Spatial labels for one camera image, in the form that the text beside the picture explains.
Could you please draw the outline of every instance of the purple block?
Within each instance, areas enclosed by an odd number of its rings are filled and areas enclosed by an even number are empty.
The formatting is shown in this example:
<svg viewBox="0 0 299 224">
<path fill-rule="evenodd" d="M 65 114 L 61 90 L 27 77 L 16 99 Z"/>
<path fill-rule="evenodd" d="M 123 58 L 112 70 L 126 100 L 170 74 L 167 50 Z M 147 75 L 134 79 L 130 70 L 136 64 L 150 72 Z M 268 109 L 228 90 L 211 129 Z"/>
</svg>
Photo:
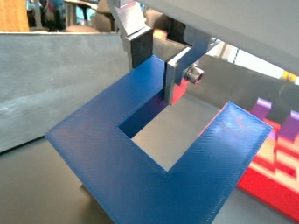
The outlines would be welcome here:
<svg viewBox="0 0 299 224">
<path fill-rule="evenodd" d="M 282 128 L 278 131 L 280 137 L 294 141 L 295 136 L 299 134 L 299 113 L 291 110 L 291 115 L 286 118 Z"/>
<path fill-rule="evenodd" d="M 272 102 L 267 101 L 262 98 L 256 99 L 255 107 L 251 110 L 251 114 L 258 117 L 260 120 L 263 120 L 267 117 L 267 114 L 270 112 L 272 106 Z"/>
</svg>

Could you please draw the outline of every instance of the gray metal sheet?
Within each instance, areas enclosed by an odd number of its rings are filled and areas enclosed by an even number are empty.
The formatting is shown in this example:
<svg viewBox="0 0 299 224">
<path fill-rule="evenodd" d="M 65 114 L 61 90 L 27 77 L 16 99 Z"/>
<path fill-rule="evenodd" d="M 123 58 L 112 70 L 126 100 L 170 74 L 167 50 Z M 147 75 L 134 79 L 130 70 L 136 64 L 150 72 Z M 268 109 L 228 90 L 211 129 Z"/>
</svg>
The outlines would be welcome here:
<svg viewBox="0 0 299 224">
<path fill-rule="evenodd" d="M 140 0 L 166 15 L 299 74 L 299 2 Z"/>
<path fill-rule="evenodd" d="M 210 104 L 222 107 L 227 101 L 251 110 L 258 97 L 272 102 L 268 118 L 279 123 L 291 109 L 299 111 L 299 86 L 262 73 L 236 66 L 222 59 L 206 55 L 200 59 L 206 76 L 199 86 L 190 86 L 188 92 Z"/>
<path fill-rule="evenodd" d="M 0 36 L 0 151 L 36 137 L 128 71 L 118 35 Z"/>
</svg>

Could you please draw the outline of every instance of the blue 3d print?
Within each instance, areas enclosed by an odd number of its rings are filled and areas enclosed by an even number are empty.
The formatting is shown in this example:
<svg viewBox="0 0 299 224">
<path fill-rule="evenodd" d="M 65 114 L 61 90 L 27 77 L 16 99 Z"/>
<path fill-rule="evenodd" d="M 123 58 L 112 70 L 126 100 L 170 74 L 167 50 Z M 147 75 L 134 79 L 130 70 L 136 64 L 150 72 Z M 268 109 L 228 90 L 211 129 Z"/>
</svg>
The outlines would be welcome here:
<svg viewBox="0 0 299 224">
<path fill-rule="evenodd" d="M 163 86 L 152 56 L 45 136 L 116 224 L 211 223 L 271 131 L 228 102 L 164 170 L 131 140 L 166 107 Z"/>
</svg>

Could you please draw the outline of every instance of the blue u-shaped piece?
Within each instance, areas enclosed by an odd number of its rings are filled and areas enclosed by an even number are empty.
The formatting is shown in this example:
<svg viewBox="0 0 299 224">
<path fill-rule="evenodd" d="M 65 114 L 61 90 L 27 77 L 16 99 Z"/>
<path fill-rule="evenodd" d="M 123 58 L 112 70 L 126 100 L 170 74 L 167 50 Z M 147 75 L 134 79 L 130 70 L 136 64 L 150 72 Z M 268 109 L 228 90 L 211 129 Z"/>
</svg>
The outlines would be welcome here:
<svg viewBox="0 0 299 224">
<path fill-rule="evenodd" d="M 152 56 L 45 135 L 116 224 L 211 223 L 271 131 L 230 102 L 167 171 L 131 140 L 163 86 Z"/>
</svg>

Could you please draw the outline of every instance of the red object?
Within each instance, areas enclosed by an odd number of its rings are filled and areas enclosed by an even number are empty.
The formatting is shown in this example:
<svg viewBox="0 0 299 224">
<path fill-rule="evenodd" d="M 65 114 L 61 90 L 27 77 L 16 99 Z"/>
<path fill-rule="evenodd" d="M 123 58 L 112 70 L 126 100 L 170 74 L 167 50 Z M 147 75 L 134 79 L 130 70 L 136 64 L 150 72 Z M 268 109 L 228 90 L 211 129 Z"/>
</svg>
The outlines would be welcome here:
<svg viewBox="0 0 299 224">
<path fill-rule="evenodd" d="M 182 79 L 182 85 L 174 85 L 172 90 L 172 104 L 175 104 L 180 98 L 183 97 L 188 87 L 188 81 L 186 79 Z"/>
<path fill-rule="evenodd" d="M 248 168 L 238 187 L 299 222 L 299 194 Z"/>
<path fill-rule="evenodd" d="M 280 125 L 264 121 L 276 134 Z M 263 152 L 256 154 L 238 187 L 299 223 L 299 135 L 294 142 L 280 136 L 270 138 L 267 141 L 275 143 L 260 147 Z"/>
</svg>

